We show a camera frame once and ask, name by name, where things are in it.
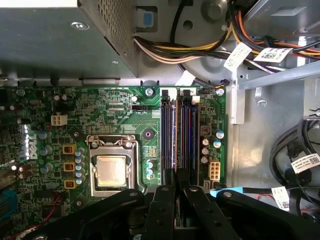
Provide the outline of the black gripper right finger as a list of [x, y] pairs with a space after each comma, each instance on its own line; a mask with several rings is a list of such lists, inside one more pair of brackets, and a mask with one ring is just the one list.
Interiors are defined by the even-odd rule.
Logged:
[[179, 188], [210, 240], [318, 240], [320, 226], [301, 216], [233, 190], [214, 200], [190, 184], [186, 169], [178, 170]]

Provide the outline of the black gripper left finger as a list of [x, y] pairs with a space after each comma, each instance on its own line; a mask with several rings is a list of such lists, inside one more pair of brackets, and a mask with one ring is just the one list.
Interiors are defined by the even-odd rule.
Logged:
[[31, 233], [33, 240], [170, 240], [176, 183], [165, 169], [164, 184], [146, 194], [123, 190]]

